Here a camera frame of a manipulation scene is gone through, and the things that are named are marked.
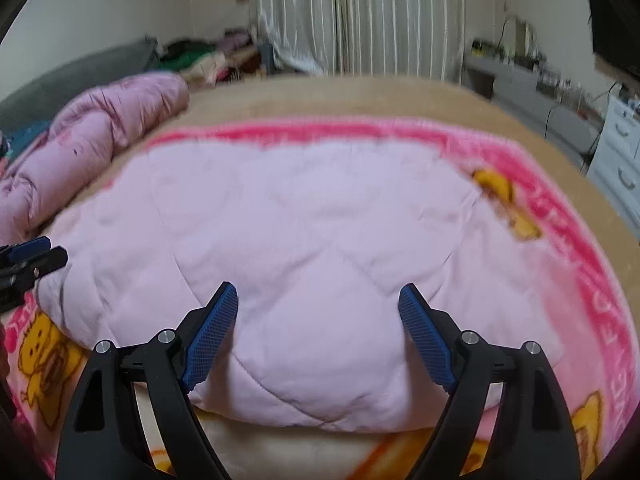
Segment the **grey headboard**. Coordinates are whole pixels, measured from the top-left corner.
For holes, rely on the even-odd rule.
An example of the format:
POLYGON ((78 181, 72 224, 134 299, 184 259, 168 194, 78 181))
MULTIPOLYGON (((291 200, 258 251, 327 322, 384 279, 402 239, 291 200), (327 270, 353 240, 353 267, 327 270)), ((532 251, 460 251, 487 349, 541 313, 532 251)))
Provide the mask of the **grey headboard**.
POLYGON ((1 101, 1 131, 10 133, 33 122, 50 122, 82 92, 147 72, 157 61, 157 39, 144 36, 58 66, 1 101))

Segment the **pink cartoon bear blanket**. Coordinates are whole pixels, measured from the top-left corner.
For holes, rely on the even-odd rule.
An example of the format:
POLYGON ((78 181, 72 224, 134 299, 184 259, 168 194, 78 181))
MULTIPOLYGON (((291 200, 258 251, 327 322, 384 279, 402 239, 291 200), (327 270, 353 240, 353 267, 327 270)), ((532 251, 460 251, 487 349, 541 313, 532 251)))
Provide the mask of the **pink cartoon bear blanket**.
MULTIPOLYGON (((572 419, 581 477, 593 475, 639 403, 637 331, 623 287, 593 232, 520 144, 425 120, 283 118, 165 132, 128 162, 162 144, 208 140, 263 148, 413 142, 434 148, 469 176, 514 236, 536 247, 546 312, 564 347, 558 362, 548 359, 572 419)), ((111 185, 128 162, 96 193, 111 185)), ((21 442, 46 474, 53 474, 63 419, 90 347, 70 338, 41 309, 37 287, 6 318, 9 388, 21 442)), ((436 386, 446 404, 447 393, 436 386)), ((430 440, 445 404, 431 426, 374 432, 253 424, 193 402, 209 442, 235 479, 402 478, 430 440)))

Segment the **white drawer cabinet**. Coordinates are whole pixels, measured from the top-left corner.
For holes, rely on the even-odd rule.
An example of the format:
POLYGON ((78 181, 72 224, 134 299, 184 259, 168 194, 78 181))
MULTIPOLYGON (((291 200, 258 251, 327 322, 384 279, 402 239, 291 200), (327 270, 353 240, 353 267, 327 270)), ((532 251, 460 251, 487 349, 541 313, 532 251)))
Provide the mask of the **white drawer cabinet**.
POLYGON ((639 117, 611 96, 587 178, 600 190, 626 226, 639 238, 639 117))

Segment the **black television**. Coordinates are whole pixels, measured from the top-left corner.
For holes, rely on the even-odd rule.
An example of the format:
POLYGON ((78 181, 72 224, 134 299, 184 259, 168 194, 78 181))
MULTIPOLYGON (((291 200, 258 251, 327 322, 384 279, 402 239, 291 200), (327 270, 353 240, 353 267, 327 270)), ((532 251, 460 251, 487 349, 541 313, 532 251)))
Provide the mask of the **black television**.
POLYGON ((593 54, 618 72, 639 80, 639 41, 610 0, 589 0, 593 54))

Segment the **grey low cabinet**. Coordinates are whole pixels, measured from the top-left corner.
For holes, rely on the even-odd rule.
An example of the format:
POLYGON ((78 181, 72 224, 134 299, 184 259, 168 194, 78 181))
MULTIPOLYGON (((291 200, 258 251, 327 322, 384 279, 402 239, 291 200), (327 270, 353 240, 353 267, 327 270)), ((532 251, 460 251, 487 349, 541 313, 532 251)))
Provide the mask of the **grey low cabinet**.
POLYGON ((536 73, 468 49, 463 58, 463 81, 574 162, 596 148, 600 119, 590 119, 582 110, 540 92, 536 73))

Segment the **pink quilted jacket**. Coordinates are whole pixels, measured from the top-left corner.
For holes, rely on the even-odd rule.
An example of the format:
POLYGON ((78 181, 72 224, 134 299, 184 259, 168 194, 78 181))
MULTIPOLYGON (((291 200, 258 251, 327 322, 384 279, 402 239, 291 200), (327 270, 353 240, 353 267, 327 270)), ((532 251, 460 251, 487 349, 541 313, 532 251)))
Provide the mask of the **pink quilted jacket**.
POLYGON ((232 283, 231 344, 192 400, 242 422, 433 425, 446 396, 402 327, 405 284, 492 344, 533 339, 552 362, 564 352, 535 245, 422 144, 162 144, 50 235, 69 259, 38 284, 38 304, 85 347, 141 344, 232 283))

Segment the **pink floral comforter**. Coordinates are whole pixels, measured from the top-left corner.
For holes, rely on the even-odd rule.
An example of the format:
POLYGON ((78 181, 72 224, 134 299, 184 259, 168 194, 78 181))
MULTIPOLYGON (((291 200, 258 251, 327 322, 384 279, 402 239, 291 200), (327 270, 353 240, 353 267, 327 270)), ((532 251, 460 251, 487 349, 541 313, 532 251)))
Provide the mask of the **pink floral comforter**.
POLYGON ((1 243, 24 242, 112 160, 189 106, 182 77, 151 72, 94 87, 68 102, 1 176, 1 243))

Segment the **pile of clothes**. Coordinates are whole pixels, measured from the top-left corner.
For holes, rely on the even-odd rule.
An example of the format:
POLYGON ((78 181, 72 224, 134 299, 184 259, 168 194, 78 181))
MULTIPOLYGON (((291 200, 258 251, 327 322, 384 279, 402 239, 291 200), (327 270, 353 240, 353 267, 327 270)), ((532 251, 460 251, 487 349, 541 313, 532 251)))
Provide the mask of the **pile of clothes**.
POLYGON ((256 44, 244 28, 228 29, 216 40, 177 39, 163 46, 156 67, 176 73, 191 89, 277 73, 271 44, 256 44))

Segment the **striped beige curtain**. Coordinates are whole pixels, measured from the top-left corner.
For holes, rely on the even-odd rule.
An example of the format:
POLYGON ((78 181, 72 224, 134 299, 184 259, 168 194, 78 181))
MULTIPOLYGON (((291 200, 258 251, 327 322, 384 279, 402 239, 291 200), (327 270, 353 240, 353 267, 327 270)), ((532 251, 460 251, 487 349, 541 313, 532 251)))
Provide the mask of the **striped beige curtain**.
POLYGON ((277 64, 309 75, 457 82, 464 0, 253 0, 277 64))

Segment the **tan bed sheet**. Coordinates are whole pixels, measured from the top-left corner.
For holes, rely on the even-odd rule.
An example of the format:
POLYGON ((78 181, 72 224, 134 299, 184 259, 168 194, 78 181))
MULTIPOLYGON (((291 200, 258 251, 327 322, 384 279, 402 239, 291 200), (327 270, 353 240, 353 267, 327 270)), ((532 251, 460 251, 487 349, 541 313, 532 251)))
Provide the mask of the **tan bed sheet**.
POLYGON ((93 196, 162 133, 181 127, 308 115, 425 118, 518 142, 587 222, 612 263, 631 311, 639 310, 639 242, 606 198, 555 146, 498 106, 449 82, 408 76, 277 76, 196 90, 183 114, 164 122, 116 157, 75 200, 93 196))

